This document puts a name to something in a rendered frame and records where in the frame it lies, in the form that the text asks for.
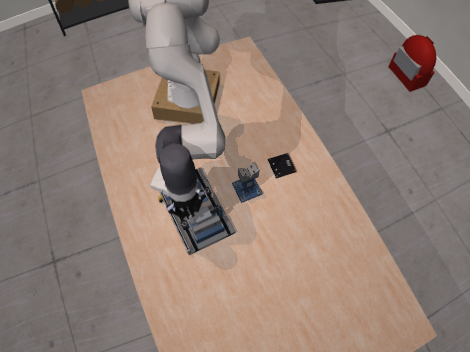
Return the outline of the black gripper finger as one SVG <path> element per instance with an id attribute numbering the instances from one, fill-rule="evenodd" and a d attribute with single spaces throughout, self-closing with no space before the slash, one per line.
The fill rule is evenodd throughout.
<path id="1" fill-rule="evenodd" d="M 189 211 L 187 210 L 187 208 L 182 207 L 183 210 L 184 210 L 182 212 L 182 210 L 180 210 L 179 208 L 173 207 L 173 205 L 174 205 L 174 202 L 173 202 L 173 204 L 166 206 L 169 213 L 175 214 L 176 216 L 180 217 L 181 219 L 184 219 L 185 217 L 187 217 L 187 219 L 189 219 L 190 223 L 193 224 L 191 215 L 189 214 Z"/>
<path id="2" fill-rule="evenodd" d="M 201 204 L 203 202 L 203 200 L 205 199 L 206 195 L 204 193 L 203 190 L 200 190 L 200 193 L 197 193 L 199 194 L 199 197 L 196 199 L 196 201 L 190 206 L 190 215 L 191 215 L 191 218 L 192 218 L 192 222 L 195 223 L 195 220 L 194 220 L 194 217 L 195 217 L 195 214 L 194 212 L 198 212 L 200 210 L 200 207 L 201 207 Z M 195 207 L 196 206 L 196 207 Z"/>

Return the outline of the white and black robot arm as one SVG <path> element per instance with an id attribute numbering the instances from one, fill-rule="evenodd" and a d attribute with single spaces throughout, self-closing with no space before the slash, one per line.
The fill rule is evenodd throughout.
<path id="1" fill-rule="evenodd" d="M 225 150 L 225 134 L 197 55 L 215 52 L 220 37 L 216 29 L 199 17 L 207 11 L 209 0 L 128 0 L 128 3 L 133 18 L 146 26 L 150 67 L 168 80 L 168 101 L 183 108 L 201 109 L 202 123 L 166 126 L 155 144 L 160 167 L 150 187 L 175 201 L 185 202 L 200 193 L 192 159 L 216 159 Z"/>

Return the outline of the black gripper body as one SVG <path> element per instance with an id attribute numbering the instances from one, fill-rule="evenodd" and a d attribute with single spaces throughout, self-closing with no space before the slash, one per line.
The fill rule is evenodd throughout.
<path id="1" fill-rule="evenodd" d="M 189 207 L 196 201 L 198 197 L 199 197 L 199 194 L 196 193 L 192 199 L 186 202 L 176 202 L 175 200 L 172 199 L 172 204 L 174 202 L 173 207 L 175 208 Z"/>

